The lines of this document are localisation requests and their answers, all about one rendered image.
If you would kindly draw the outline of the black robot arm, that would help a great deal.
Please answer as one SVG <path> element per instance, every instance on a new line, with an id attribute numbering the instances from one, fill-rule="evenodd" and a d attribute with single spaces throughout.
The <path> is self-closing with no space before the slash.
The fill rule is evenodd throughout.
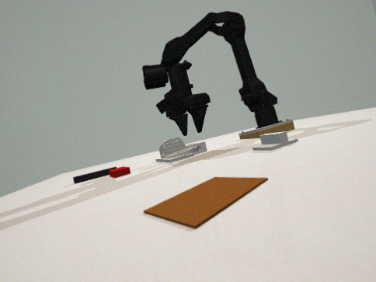
<path id="1" fill-rule="evenodd" d="M 215 23 L 223 24 L 217 26 Z M 210 12 L 181 37 L 175 37 L 167 42 L 162 53 L 161 64 L 142 67 L 144 87 L 155 89 L 165 87 L 165 84 L 169 81 L 170 85 L 189 81 L 186 70 L 191 67 L 192 63 L 186 60 L 183 63 L 180 63 L 180 61 L 186 52 L 208 32 L 223 36 L 232 47 L 243 80 L 243 87 L 240 88 L 239 93 L 244 104 L 248 106 L 251 112 L 255 112 L 256 129 L 283 122 L 278 120 L 276 110 L 272 106 L 277 104 L 277 97 L 267 91 L 265 85 L 256 77 L 245 42 L 245 20 L 237 12 Z M 161 114 L 170 108 L 175 109 L 174 105 L 178 103 L 179 99 L 182 99 L 176 89 L 173 89 L 173 92 L 167 92 L 164 97 L 162 101 L 156 104 Z"/>

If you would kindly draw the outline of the black flat bar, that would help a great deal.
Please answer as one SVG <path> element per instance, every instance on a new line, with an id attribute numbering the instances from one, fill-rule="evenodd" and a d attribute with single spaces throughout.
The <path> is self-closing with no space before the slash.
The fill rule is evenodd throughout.
<path id="1" fill-rule="evenodd" d="M 106 175 L 109 175 L 109 171 L 110 170 L 113 170 L 113 169 L 117 169 L 117 167 L 113 167 L 113 168 L 110 168 L 110 169 L 102 169 L 102 170 L 99 170 L 99 171 L 95 171 L 95 172 L 91 172 L 91 173 L 87 173 L 87 174 L 84 174 L 84 175 L 80 175 L 80 176 L 76 176 L 74 177 L 74 183 L 80 183 L 80 182 L 84 182 L 84 181 L 87 181 L 87 180 L 91 180 L 91 179 L 95 179 L 95 178 L 98 178 L 98 177 L 101 177 L 101 176 L 106 176 Z"/>

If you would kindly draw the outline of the red rectangular block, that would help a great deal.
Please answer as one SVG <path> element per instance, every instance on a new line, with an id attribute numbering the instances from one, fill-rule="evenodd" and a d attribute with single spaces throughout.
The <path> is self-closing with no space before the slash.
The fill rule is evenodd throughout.
<path id="1" fill-rule="evenodd" d="M 118 169 L 113 169 L 109 171 L 110 176 L 119 178 L 121 176 L 126 176 L 128 174 L 131 174 L 129 167 L 121 167 Z"/>

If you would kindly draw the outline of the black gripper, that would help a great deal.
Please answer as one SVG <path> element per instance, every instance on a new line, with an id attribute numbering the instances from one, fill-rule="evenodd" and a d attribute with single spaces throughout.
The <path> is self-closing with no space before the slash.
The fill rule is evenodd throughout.
<path id="1" fill-rule="evenodd" d="M 176 89 L 182 96 L 182 99 L 179 99 L 178 103 L 174 105 L 176 107 L 175 109 L 170 108 L 165 112 L 166 116 L 169 117 L 170 120 L 176 122 L 183 136 L 187 136 L 187 120 L 188 113 L 190 113 L 197 132 L 202 132 L 204 118 L 208 107 L 207 103 L 211 102 L 210 96 L 207 93 L 192 94 L 191 89 L 193 88 L 193 84 L 190 84 L 189 81 L 174 83 L 171 85 L 171 88 L 172 89 L 169 91 L 173 92 L 173 89 Z M 182 104 L 179 104 L 179 101 Z M 188 113 L 186 113 L 186 111 Z"/>

